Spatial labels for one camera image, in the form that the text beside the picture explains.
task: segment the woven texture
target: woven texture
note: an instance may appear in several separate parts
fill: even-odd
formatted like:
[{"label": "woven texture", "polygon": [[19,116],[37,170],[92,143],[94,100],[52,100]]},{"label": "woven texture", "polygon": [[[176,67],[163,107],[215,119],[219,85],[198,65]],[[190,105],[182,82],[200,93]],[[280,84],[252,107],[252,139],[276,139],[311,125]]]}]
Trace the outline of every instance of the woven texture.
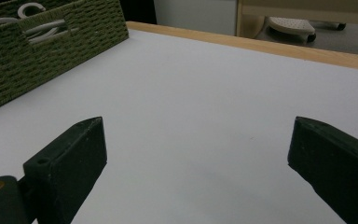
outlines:
[{"label": "woven texture", "polygon": [[[17,18],[17,9],[28,2],[0,4],[0,18]],[[128,38],[118,0],[38,0],[47,11],[0,25],[0,105],[59,76]],[[31,44],[24,31],[56,20],[65,20],[67,32]]]}]

